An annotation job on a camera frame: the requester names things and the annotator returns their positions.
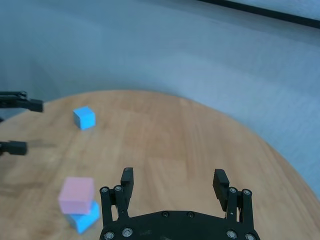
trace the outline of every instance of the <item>blue cube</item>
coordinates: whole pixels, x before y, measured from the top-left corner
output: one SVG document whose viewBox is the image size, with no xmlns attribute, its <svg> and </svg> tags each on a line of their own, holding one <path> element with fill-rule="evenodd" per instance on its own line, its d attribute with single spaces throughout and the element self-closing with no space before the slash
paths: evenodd
<svg viewBox="0 0 320 240">
<path fill-rule="evenodd" d="M 73 119 L 81 130 L 86 130 L 96 125 L 96 114 L 88 106 L 73 110 Z"/>
<path fill-rule="evenodd" d="M 73 226 L 79 234 L 82 234 L 99 219 L 99 205 L 96 201 L 93 201 L 89 214 L 65 214 L 65 217 L 71 226 Z"/>
</svg>

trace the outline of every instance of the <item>black stripe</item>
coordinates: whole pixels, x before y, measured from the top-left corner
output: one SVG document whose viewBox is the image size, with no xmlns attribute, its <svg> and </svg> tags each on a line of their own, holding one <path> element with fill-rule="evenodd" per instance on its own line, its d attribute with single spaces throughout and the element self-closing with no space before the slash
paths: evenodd
<svg viewBox="0 0 320 240">
<path fill-rule="evenodd" d="M 296 15 L 292 15 L 284 12 L 268 10 L 265 8 L 250 6 L 250 5 L 233 2 L 229 0 L 198 0 L 198 1 L 216 4 L 216 5 L 220 5 L 220 6 L 231 8 L 231 9 L 236 9 L 236 10 L 240 10 L 240 11 L 244 11 L 252 14 L 262 15 L 265 17 L 273 18 L 273 19 L 279 19 L 279 20 L 283 20 L 283 21 L 287 21 L 295 24 L 300 24 L 300 25 L 320 29 L 320 20 L 315 20 L 307 17 L 296 16 Z"/>
</svg>

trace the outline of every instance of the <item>wooden table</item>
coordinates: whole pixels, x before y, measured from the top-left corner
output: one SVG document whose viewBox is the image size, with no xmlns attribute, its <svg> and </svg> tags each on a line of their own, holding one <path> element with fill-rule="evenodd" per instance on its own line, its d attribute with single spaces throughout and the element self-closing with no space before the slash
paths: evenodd
<svg viewBox="0 0 320 240">
<path fill-rule="evenodd" d="M 97 125 L 80 131 L 73 109 L 91 107 Z M 79 236 L 60 213 L 67 176 L 99 188 L 134 168 L 131 217 L 191 210 L 223 217 L 212 188 L 216 168 L 252 190 L 262 240 L 318 240 L 320 203 L 297 172 L 261 138 L 224 114 L 179 97 L 99 91 L 58 99 L 0 124 L 2 141 L 27 141 L 27 156 L 0 157 L 0 239 L 97 240 L 100 219 Z"/>
</svg>

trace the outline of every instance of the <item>stacked cubes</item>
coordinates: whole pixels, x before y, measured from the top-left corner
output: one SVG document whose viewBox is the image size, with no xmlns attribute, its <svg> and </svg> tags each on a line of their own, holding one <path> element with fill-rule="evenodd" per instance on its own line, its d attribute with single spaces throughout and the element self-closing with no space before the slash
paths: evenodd
<svg viewBox="0 0 320 240">
<path fill-rule="evenodd" d="M 81 130 L 86 130 L 96 125 L 96 114 L 88 106 L 73 110 L 73 119 Z"/>
<path fill-rule="evenodd" d="M 94 196 L 95 186 L 91 177 L 67 177 L 59 194 L 60 209 L 79 234 L 100 217 Z"/>
</svg>

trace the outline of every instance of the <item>gray wall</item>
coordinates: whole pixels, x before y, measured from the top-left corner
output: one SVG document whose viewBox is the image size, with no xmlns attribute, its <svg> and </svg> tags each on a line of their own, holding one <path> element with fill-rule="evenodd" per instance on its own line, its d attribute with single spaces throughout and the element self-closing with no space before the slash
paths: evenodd
<svg viewBox="0 0 320 240">
<path fill-rule="evenodd" d="M 320 197 L 320 30 L 194 0 L 10 0 L 0 32 L 2 89 L 195 100 L 258 133 Z"/>
</svg>

